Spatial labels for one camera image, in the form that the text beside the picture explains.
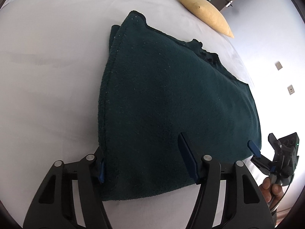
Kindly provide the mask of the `person's right hand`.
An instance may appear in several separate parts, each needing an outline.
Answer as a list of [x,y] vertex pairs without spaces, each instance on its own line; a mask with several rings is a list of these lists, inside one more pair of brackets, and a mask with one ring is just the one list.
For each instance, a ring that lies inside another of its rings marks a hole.
[[266,177],[259,186],[260,191],[267,203],[274,206],[284,196],[283,189],[278,184],[271,184],[269,177]]

